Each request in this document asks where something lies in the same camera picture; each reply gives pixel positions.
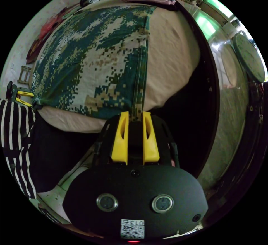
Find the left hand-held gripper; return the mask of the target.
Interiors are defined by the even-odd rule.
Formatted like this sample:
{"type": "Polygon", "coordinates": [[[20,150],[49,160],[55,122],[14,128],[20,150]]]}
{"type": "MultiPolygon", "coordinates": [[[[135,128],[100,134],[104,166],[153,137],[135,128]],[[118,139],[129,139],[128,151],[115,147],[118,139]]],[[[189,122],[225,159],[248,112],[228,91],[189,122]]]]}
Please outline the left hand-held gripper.
{"type": "Polygon", "coordinates": [[[17,96],[26,96],[26,97],[32,98],[34,97],[34,94],[31,92],[18,90],[17,85],[13,84],[13,82],[10,81],[7,85],[6,100],[9,102],[16,102],[16,103],[19,103],[28,107],[32,107],[32,104],[19,99],[17,96]]]}

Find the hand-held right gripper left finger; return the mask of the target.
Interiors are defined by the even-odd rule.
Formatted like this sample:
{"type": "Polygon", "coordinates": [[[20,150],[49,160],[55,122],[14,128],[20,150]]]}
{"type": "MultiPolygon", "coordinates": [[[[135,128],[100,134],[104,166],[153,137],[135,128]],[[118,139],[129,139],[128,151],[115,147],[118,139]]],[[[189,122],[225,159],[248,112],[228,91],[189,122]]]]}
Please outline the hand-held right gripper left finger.
{"type": "Polygon", "coordinates": [[[115,163],[128,164],[129,113],[122,112],[118,121],[111,159],[115,163]]]}

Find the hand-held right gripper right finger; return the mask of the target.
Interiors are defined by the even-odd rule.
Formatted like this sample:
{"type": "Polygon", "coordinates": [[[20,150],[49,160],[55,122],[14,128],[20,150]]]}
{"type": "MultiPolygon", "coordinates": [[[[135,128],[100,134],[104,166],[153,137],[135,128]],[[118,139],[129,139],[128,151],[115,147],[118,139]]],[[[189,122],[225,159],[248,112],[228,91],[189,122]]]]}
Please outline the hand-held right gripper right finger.
{"type": "Polygon", "coordinates": [[[158,163],[160,159],[150,112],[143,112],[143,164],[158,163]]]}

